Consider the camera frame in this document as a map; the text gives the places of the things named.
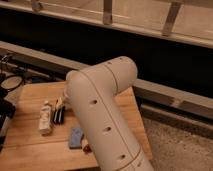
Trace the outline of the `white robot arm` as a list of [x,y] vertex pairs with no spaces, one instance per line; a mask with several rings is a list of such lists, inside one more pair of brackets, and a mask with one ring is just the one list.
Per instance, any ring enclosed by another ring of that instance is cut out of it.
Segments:
[[154,171],[115,102],[136,78],[136,64],[125,56],[66,75],[65,99],[102,171]]

